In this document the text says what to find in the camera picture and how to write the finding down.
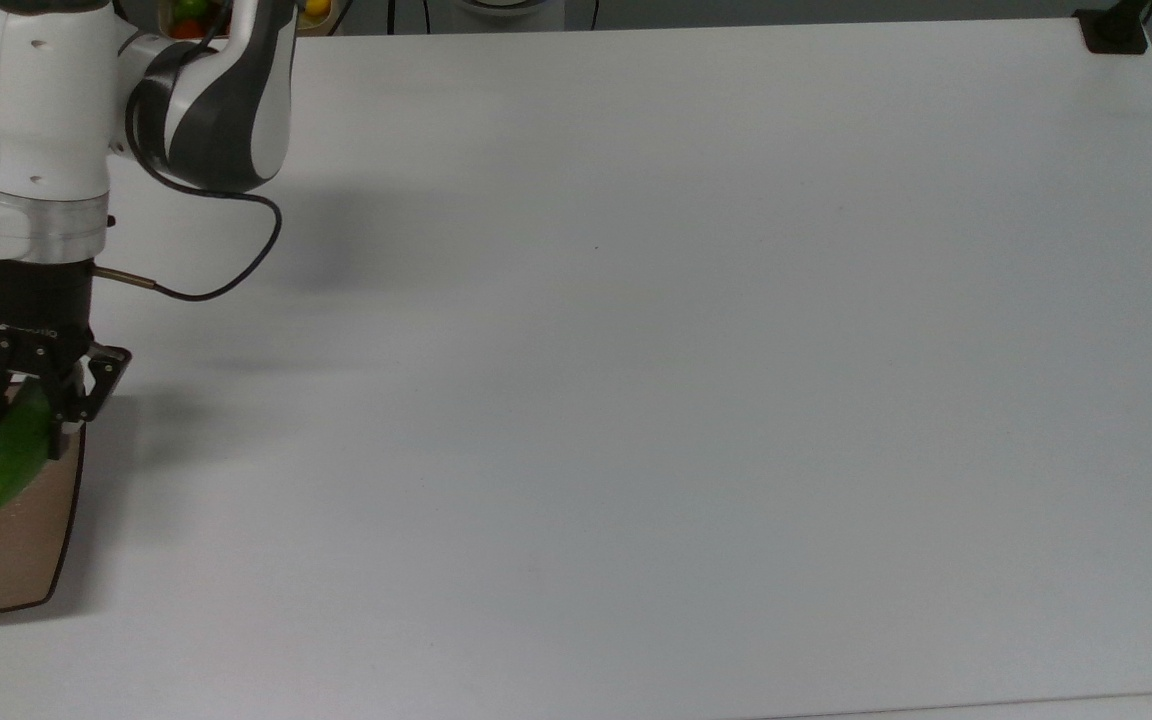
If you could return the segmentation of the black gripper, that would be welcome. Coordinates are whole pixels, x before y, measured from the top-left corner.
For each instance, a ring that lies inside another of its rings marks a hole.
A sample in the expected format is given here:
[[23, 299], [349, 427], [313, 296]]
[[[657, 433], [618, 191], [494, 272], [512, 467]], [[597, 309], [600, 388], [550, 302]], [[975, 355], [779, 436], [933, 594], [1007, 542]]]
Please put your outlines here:
[[132, 361], [128, 348], [93, 342], [92, 282], [91, 260], [0, 260], [0, 397], [14, 376], [41, 382], [51, 461], [97, 419]]

